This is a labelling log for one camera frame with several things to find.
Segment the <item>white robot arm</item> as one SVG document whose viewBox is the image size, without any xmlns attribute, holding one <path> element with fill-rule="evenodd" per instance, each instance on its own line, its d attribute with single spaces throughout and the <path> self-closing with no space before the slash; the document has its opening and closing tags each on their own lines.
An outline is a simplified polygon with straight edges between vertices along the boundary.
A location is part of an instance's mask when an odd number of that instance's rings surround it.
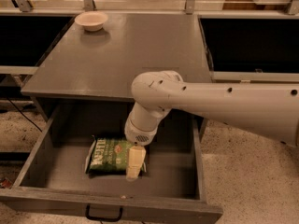
<svg viewBox="0 0 299 224">
<path fill-rule="evenodd" d="M 188 83 L 175 71 L 147 72 L 132 83 L 135 104 L 124 133 L 133 146 L 126 179 L 137 179 L 159 123 L 173 110 L 223 122 L 289 146 L 299 144 L 299 92 L 296 84 Z"/>
</svg>

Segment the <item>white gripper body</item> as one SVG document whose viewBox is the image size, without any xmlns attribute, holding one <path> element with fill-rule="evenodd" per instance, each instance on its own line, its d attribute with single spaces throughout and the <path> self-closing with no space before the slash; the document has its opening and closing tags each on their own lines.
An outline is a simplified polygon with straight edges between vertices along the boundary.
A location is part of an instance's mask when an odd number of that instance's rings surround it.
<svg viewBox="0 0 299 224">
<path fill-rule="evenodd" d="M 128 119 L 125 123 L 124 134 L 128 142 L 136 146 L 149 145 L 154 136 L 157 133 L 157 129 L 153 131 L 142 131 Z"/>
</svg>

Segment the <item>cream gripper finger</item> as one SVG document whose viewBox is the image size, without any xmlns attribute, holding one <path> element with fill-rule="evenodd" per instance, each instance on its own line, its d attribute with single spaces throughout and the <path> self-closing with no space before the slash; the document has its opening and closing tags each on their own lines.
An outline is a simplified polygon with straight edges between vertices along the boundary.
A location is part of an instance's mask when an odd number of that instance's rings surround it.
<svg viewBox="0 0 299 224">
<path fill-rule="evenodd" d="M 126 179 L 135 181 L 138 179 L 146 157 L 146 149 L 142 146 L 130 147 L 127 153 Z"/>
</svg>

